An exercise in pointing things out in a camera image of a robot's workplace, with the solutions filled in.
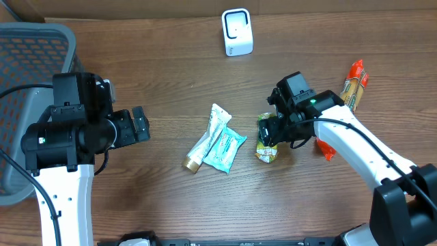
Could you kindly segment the green tea packet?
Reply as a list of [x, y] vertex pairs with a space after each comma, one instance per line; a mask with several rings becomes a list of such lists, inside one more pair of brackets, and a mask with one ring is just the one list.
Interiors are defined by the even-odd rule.
[[[267, 113], [263, 113], [261, 115], [258, 116], [258, 122], [260, 122], [261, 120], [266, 120], [268, 118], [274, 117], [275, 114], [271, 113], [271, 112], [267, 112]], [[273, 146], [273, 147], [269, 147], [269, 146], [264, 146], [261, 138], [258, 137], [257, 138], [257, 147], [256, 147], [256, 153], [255, 156], [265, 162], [265, 163], [271, 163], [273, 162], [278, 155], [278, 147], [277, 146]]]

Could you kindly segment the white tube gold cap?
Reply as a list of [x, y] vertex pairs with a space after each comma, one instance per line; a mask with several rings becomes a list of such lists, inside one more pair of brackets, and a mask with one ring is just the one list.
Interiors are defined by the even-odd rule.
[[196, 174], [215, 141], [231, 120], [231, 115], [217, 104], [213, 104], [206, 132], [191, 148], [182, 162], [182, 166]]

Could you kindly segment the teal snack packet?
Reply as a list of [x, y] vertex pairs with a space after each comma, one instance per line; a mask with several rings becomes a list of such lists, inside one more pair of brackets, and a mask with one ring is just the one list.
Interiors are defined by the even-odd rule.
[[246, 139], [247, 136], [241, 136], [226, 126], [208, 155], [204, 158], [204, 163], [229, 174], [236, 154]]

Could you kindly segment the orange spaghetti packet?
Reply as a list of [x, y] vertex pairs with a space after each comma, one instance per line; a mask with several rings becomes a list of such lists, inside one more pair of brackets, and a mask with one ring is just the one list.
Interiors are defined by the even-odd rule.
[[[339, 95], [339, 97], [344, 101], [344, 105], [347, 106], [352, 113], [356, 111], [360, 99], [364, 94], [365, 88], [368, 84], [368, 79], [369, 75], [365, 72], [363, 60], [360, 59], [354, 62]], [[318, 137], [316, 138], [316, 144], [327, 161], [330, 161], [337, 153], [334, 148], [320, 140]]]

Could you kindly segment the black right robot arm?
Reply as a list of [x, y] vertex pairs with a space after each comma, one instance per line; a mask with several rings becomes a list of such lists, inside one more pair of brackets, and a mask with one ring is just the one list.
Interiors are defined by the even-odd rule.
[[330, 90], [316, 93], [300, 72], [281, 79], [267, 98], [276, 116], [260, 120], [259, 140], [273, 147], [318, 137], [361, 176], [373, 194], [369, 223], [329, 245], [427, 245], [436, 241], [436, 166], [405, 159], [367, 130]]

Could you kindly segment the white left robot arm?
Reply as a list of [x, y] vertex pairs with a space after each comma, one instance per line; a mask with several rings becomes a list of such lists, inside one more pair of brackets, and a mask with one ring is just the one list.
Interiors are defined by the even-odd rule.
[[142, 107], [113, 110], [108, 80], [88, 72], [53, 76], [53, 106], [21, 140], [38, 198], [43, 245], [93, 245], [95, 156], [150, 139]]

